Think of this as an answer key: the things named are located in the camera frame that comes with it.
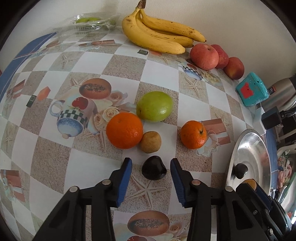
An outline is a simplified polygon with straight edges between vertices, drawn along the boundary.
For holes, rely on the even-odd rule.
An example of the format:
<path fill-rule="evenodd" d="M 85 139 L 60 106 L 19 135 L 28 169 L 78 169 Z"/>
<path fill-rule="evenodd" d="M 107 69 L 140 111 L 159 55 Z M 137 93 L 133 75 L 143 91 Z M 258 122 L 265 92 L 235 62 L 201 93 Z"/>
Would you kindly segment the patterned vinyl table cover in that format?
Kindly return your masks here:
<path fill-rule="evenodd" d="M 253 127 L 236 91 L 246 76 L 217 44 L 182 55 L 121 33 L 29 44 L 1 75 L 1 215 L 13 236 L 32 240 L 70 187 L 92 187 L 131 158 L 125 200 L 111 210 L 116 238 L 137 238 L 127 227 L 136 216 L 150 239 L 184 240 L 191 211 L 170 161 L 224 187 L 234 145 Z"/>

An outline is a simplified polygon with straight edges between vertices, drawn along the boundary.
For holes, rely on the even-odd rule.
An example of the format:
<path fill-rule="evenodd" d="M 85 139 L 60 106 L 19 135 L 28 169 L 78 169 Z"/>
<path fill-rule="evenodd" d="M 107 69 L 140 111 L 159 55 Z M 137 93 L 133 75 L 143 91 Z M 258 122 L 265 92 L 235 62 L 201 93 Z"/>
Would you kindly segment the large steel basin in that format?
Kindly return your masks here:
<path fill-rule="evenodd" d="M 233 167 L 238 163 L 248 167 L 248 173 L 242 179 L 237 179 L 232 173 Z M 244 130 L 237 139 L 230 158 L 226 186 L 236 189 L 246 179 L 254 179 L 264 192 L 269 194 L 271 165 L 268 150 L 263 138 L 252 129 Z"/>

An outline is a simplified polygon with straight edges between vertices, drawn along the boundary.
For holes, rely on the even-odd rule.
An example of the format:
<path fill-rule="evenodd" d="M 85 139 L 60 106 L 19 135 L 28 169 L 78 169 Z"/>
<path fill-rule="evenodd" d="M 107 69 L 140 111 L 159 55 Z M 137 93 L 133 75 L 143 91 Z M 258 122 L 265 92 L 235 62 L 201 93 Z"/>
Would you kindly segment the blue plaid tablecloth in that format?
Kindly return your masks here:
<path fill-rule="evenodd" d="M 29 42 L 10 62 L 8 67 L 2 73 L 0 77 L 0 91 L 1 91 L 1 100 L 5 92 L 7 91 L 8 86 L 10 85 L 11 79 L 13 75 L 17 71 L 17 69 L 27 60 L 32 54 L 38 51 L 46 41 L 51 39 L 53 36 L 56 35 L 56 32 L 43 35 L 34 39 L 33 41 Z"/>

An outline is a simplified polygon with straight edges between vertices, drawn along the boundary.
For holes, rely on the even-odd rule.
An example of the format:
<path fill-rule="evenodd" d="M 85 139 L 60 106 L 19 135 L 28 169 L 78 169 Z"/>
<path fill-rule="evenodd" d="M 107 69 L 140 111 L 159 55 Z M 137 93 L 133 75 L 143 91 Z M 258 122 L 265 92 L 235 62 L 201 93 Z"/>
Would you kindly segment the black power adapter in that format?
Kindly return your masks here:
<path fill-rule="evenodd" d="M 275 106 L 265 112 L 261 117 L 261 121 L 266 130 L 281 124 L 282 120 L 278 108 Z"/>

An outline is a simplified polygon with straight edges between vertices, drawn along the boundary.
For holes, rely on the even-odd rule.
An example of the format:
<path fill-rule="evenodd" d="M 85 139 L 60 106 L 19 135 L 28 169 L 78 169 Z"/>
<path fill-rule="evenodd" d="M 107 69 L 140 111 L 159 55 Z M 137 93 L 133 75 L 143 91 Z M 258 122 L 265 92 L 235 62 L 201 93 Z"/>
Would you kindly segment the clear bag of green fruits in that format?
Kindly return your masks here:
<path fill-rule="evenodd" d="M 60 34 L 67 31 L 110 31 L 116 27 L 119 17 L 119 14 L 110 12 L 83 13 L 67 18 L 53 30 Z"/>

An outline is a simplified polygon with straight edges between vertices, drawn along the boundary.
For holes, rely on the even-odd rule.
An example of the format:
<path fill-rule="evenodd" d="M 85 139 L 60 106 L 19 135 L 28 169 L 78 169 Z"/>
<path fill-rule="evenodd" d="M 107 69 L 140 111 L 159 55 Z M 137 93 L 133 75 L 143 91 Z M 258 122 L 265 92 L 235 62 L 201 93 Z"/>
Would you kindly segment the yellow banana bunch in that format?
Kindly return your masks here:
<path fill-rule="evenodd" d="M 133 43 L 151 51 L 167 54 L 183 54 L 193 43 L 206 42 L 206 38 L 194 28 L 148 16 L 146 1 L 139 1 L 135 10 L 122 21 L 126 37 Z"/>

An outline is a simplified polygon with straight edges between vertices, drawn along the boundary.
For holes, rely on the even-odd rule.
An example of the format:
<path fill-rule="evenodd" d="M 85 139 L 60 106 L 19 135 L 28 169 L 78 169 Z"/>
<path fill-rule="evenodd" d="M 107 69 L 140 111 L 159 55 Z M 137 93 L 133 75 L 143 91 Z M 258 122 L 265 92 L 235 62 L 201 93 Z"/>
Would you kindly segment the far red apple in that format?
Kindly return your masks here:
<path fill-rule="evenodd" d="M 244 65 L 239 58 L 230 57 L 228 64 L 223 70 L 229 78 L 239 80 L 244 74 Z"/>

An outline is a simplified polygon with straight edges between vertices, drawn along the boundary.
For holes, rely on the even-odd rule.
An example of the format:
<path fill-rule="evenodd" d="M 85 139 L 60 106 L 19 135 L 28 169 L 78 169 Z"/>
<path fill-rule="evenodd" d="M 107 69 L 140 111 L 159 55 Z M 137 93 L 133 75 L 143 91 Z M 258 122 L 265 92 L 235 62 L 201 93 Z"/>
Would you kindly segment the brown longan fruit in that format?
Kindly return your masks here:
<path fill-rule="evenodd" d="M 246 179 L 242 182 L 243 184 L 248 184 L 254 191 L 257 188 L 257 183 L 254 179 Z"/>

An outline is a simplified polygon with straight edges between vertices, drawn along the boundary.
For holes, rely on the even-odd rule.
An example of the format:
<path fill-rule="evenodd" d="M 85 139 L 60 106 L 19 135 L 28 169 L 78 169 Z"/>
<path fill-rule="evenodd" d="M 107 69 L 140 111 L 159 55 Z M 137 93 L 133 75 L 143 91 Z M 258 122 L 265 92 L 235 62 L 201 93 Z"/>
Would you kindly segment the tan longan fruit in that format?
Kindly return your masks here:
<path fill-rule="evenodd" d="M 162 145 L 162 139 L 158 132 L 149 131 L 143 134 L 139 148 L 147 154 L 157 152 Z"/>

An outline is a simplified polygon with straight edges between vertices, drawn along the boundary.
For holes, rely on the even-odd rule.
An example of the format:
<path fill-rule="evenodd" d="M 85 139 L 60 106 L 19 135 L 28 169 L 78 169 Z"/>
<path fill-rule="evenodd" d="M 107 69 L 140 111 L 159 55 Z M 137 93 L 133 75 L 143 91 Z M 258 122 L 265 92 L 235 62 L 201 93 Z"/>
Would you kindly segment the steel thermos kettle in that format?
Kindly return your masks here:
<path fill-rule="evenodd" d="M 269 87 L 269 98 L 261 105 L 265 112 L 277 107 L 278 111 L 287 111 L 295 107 L 295 75 L 279 80 Z"/>

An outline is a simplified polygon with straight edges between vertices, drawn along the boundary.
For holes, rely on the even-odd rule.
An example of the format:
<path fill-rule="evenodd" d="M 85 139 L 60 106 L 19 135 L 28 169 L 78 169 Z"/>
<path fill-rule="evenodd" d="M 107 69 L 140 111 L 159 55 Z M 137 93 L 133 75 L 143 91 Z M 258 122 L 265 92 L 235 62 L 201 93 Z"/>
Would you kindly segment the front red apple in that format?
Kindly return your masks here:
<path fill-rule="evenodd" d="M 219 62 L 218 52 L 210 45 L 196 44 L 190 51 L 192 62 L 204 70 L 214 69 Z"/>

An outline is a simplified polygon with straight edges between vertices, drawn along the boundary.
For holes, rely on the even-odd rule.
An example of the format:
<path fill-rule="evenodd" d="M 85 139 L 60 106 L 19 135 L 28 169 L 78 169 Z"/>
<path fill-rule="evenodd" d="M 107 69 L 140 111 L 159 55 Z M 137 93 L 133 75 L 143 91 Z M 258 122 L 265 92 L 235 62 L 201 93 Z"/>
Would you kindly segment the orange tangerine with stem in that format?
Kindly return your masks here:
<path fill-rule="evenodd" d="M 191 150 L 201 148 L 207 141 L 207 131 L 202 122 L 190 120 L 180 130 L 183 145 Z"/>

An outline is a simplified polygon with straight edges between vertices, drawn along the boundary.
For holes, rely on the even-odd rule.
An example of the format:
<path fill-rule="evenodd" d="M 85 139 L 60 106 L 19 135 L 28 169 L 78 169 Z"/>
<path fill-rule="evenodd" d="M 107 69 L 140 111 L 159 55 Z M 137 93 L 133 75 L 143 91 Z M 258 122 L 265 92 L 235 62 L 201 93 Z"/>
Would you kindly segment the dark plum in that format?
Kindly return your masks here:
<path fill-rule="evenodd" d="M 167 169 L 161 157 L 150 156 L 142 166 L 142 174 L 148 180 L 156 181 L 166 176 Z"/>
<path fill-rule="evenodd" d="M 248 167 L 243 163 L 238 163 L 233 167 L 232 173 L 237 179 L 242 179 L 248 173 Z"/>

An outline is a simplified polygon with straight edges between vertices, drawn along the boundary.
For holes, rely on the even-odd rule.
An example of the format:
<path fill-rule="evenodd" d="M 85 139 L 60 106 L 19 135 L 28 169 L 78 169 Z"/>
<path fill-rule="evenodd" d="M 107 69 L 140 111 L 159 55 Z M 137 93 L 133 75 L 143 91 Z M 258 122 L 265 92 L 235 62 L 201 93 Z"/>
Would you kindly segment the teal toy house box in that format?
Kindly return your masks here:
<path fill-rule="evenodd" d="M 244 106 L 251 107 L 269 98 L 269 92 L 263 81 L 254 73 L 250 72 L 237 86 Z"/>

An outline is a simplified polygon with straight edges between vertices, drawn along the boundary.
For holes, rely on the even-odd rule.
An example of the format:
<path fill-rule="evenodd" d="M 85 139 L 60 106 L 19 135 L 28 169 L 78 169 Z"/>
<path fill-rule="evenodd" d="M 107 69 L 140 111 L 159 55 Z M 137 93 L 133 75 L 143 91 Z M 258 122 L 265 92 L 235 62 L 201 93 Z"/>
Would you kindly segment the middle red apple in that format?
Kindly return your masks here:
<path fill-rule="evenodd" d="M 213 44 L 213 45 L 211 45 L 211 47 L 213 47 L 219 55 L 219 61 L 216 66 L 216 69 L 225 68 L 229 62 L 229 57 L 228 57 L 227 53 L 222 49 L 222 47 L 220 45 Z"/>

